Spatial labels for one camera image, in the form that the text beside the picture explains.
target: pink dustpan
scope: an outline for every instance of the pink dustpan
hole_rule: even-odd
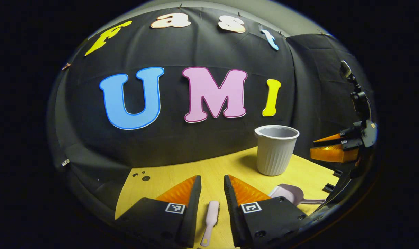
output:
[[[303,190],[297,186],[289,185],[289,184],[279,184],[276,186],[270,194],[269,197],[285,197],[288,201],[290,201],[294,205],[298,204],[322,204],[325,202],[323,200],[307,200],[303,198]]]

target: yellow tabletop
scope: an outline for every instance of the yellow tabletop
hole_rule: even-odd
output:
[[[155,199],[182,181],[200,175],[202,190],[197,211],[194,248],[200,246],[205,230],[205,216],[211,200],[220,202],[217,225],[212,230],[210,245],[206,248],[234,248],[230,230],[230,219],[224,191],[224,176],[232,175],[265,194],[269,194],[280,183],[298,186],[305,199],[325,199],[328,193],[322,191],[326,183],[336,185],[338,178],[333,171],[292,155],[285,172],[277,176],[259,173],[256,167],[257,147],[207,160],[162,167],[133,168],[122,188],[116,207],[116,219],[132,207],[140,198]],[[312,214],[319,205],[300,204],[297,206],[305,214]]]

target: letter m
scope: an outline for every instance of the letter m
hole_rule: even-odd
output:
[[[246,114],[244,108],[244,83],[248,74],[242,70],[230,70],[220,87],[205,67],[189,67],[183,70],[183,76],[189,80],[189,112],[184,119],[188,123],[205,120],[208,114],[203,111],[203,100],[211,115],[217,118],[223,104],[228,104],[223,112],[227,118],[238,118]]]

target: white plastic cup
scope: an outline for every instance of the white plastic cup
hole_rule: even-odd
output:
[[[300,133],[288,126],[261,126],[254,132],[258,138],[257,170],[264,175],[285,172]]]

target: letter u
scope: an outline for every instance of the letter u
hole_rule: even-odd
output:
[[[100,82],[105,111],[113,126],[123,130],[135,130],[156,120],[160,113],[158,79],[164,72],[161,67],[148,67],[137,72],[136,77],[143,81],[145,108],[136,114],[127,112],[125,108],[124,84],[128,81],[126,74],[116,74]]]

